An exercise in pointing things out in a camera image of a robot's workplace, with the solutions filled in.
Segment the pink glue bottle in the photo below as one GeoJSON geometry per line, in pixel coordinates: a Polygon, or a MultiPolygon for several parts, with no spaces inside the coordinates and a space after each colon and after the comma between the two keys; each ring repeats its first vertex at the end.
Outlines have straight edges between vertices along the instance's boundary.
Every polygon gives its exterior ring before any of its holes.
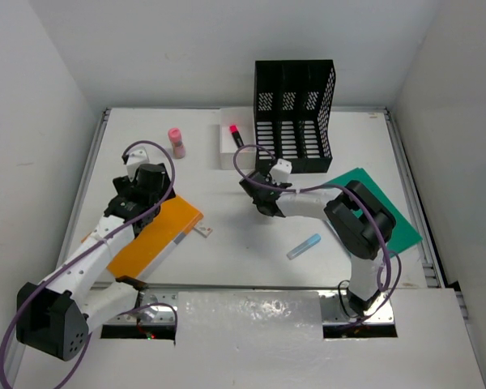
{"type": "Polygon", "coordinates": [[[177,159],[185,157],[185,146],[183,143],[181,131],[176,127],[169,129],[168,139],[172,145],[174,157],[177,159]]]}

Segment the blue transparent tube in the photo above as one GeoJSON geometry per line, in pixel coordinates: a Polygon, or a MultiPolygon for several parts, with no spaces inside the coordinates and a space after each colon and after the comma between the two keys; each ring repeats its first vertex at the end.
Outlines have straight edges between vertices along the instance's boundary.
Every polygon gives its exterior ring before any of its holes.
{"type": "Polygon", "coordinates": [[[287,258],[293,260],[309,250],[310,248],[316,246],[321,241],[321,236],[316,233],[313,236],[306,239],[304,242],[287,252],[287,258]]]}

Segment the small white eraser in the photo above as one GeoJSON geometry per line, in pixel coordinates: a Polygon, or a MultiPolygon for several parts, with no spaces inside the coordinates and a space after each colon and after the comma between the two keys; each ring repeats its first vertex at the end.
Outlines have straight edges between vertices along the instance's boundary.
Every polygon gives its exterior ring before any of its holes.
{"type": "Polygon", "coordinates": [[[203,237],[209,237],[212,233],[212,228],[205,225],[202,221],[199,221],[195,226],[194,230],[201,234],[203,237]]]}

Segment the pink black highlighter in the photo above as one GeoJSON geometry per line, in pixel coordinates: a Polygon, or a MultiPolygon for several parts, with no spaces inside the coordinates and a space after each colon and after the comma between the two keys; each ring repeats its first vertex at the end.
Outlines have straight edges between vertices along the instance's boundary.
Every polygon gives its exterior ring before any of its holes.
{"type": "Polygon", "coordinates": [[[229,127],[229,130],[237,148],[243,147],[245,144],[238,130],[238,127],[236,125],[231,125],[229,127]]]}

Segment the green notebook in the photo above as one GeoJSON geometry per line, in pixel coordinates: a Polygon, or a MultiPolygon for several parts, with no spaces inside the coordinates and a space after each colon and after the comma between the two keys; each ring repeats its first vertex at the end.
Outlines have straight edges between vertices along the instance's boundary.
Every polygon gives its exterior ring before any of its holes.
{"type": "Polygon", "coordinates": [[[383,190],[363,168],[354,168],[336,178],[329,180],[328,183],[346,186],[350,181],[353,180],[363,183],[396,219],[396,225],[394,227],[391,239],[386,243],[389,250],[402,254],[405,250],[410,249],[412,246],[418,244],[422,240],[422,237],[419,235],[416,229],[403,216],[403,214],[390,201],[383,190]]]}

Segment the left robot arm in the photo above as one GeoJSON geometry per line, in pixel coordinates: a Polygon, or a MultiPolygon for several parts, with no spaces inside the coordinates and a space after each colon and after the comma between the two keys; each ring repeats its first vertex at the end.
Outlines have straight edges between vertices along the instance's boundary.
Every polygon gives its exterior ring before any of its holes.
{"type": "Polygon", "coordinates": [[[116,195],[81,246],[39,284],[27,282],[17,294],[15,337],[63,361],[73,359],[86,337],[111,318],[139,308],[146,285],[136,271],[122,271],[103,292],[89,292],[98,277],[135,242],[174,198],[164,164],[143,163],[134,177],[117,177],[116,195]]]}

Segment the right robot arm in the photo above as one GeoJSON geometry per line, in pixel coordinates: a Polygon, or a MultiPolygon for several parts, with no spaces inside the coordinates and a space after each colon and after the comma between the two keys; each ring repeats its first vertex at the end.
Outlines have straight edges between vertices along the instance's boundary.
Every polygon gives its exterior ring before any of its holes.
{"type": "Polygon", "coordinates": [[[295,190],[290,183],[273,183],[254,171],[240,180],[240,186],[265,216],[303,216],[330,223],[350,254],[348,304],[356,314],[365,315],[385,289],[382,269],[390,267],[386,243],[396,219],[388,208],[356,180],[346,186],[328,184],[295,190]]]}

